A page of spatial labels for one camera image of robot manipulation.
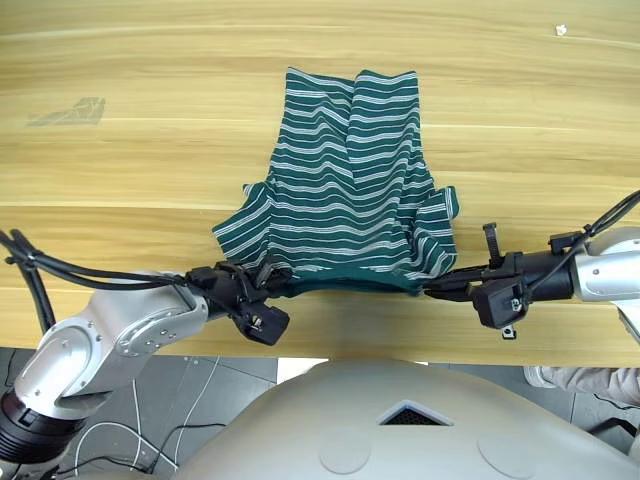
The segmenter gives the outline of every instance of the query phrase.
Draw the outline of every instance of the fabric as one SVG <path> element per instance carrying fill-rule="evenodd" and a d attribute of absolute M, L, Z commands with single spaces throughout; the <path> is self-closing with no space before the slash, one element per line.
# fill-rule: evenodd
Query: fabric
<path fill-rule="evenodd" d="M 213 230 L 229 260 L 266 255 L 320 288 L 417 293 L 456 259 L 453 187 L 436 190 L 420 141 L 415 72 L 354 81 L 289 69 L 284 117 L 264 182 Z"/>
<path fill-rule="evenodd" d="M 568 392 L 595 393 L 640 406 L 640 368 L 542 367 L 542 376 Z"/>

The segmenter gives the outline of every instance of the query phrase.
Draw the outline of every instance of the metal bracket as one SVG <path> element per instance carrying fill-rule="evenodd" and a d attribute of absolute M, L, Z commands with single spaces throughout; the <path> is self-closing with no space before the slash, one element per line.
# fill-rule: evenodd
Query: metal bracket
<path fill-rule="evenodd" d="M 518 338 L 518 332 L 513 327 L 513 325 L 508 325 L 502 328 L 502 339 L 503 340 L 515 340 Z"/>

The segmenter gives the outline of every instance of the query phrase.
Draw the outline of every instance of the shoe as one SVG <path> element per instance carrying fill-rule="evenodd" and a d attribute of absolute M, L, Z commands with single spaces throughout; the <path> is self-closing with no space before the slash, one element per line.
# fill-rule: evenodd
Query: shoe
<path fill-rule="evenodd" d="M 542 367 L 522 367 L 524 378 L 532 387 L 556 388 L 556 386 L 542 376 Z"/>

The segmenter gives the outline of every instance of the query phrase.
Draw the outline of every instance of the gray pants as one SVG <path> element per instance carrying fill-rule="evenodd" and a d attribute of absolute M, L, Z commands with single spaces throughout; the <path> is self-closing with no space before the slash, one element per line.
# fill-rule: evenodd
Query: gray pants
<path fill-rule="evenodd" d="M 545 380 L 568 392 L 596 393 L 640 406 L 640 368 L 542 367 Z"/>

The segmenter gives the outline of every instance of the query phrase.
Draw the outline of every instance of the wooden table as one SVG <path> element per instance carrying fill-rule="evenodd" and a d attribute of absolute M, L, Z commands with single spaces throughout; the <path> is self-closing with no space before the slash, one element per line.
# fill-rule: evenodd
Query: wooden table
<path fill-rule="evenodd" d="M 636 0 L 2 0 L 0 225 L 96 268 L 213 264 L 210 228 L 266 174 L 287 66 L 416 70 L 428 165 L 461 202 L 457 266 L 486 261 L 481 226 L 494 220 L 503 249 L 543 250 L 640 184 L 639 24 Z M 101 117 L 47 117 L 85 97 L 104 99 Z M 46 282 L 60 319 L 89 298 Z M 219 320 L 163 352 L 640 362 L 605 304 L 535 304 L 505 342 L 468 304 L 336 292 L 274 303 L 292 318 L 275 348 Z M 34 347 L 13 267 L 0 266 L 0 305 L 0 344 Z"/>

